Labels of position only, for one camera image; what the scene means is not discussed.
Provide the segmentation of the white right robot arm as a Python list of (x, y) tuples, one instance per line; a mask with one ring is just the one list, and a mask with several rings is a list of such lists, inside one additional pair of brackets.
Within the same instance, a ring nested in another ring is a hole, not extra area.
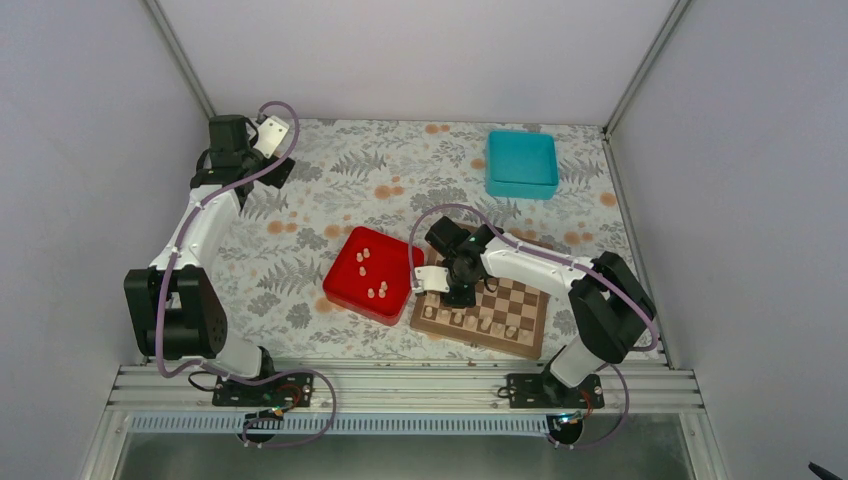
[(598, 371), (622, 363), (644, 333), (658, 339), (654, 303), (617, 254), (571, 257), (525, 243), (490, 223), (469, 231), (448, 217), (435, 222), (425, 240), (442, 262), (411, 265), (411, 286), (418, 295), (438, 292), (450, 306), (470, 306), (476, 286), (489, 277), (566, 294), (577, 335), (541, 372), (508, 375), (498, 395), (513, 409), (600, 408)]

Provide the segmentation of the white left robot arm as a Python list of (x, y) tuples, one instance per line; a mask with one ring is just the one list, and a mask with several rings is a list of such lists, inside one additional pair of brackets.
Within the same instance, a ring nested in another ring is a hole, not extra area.
[(267, 349), (228, 329), (209, 271), (256, 182), (280, 188), (294, 161), (276, 150), (289, 125), (275, 116), (220, 115), (208, 124), (209, 146), (198, 158), (186, 210), (164, 249), (123, 283), (135, 340), (160, 375), (210, 374), (216, 406), (279, 401)]

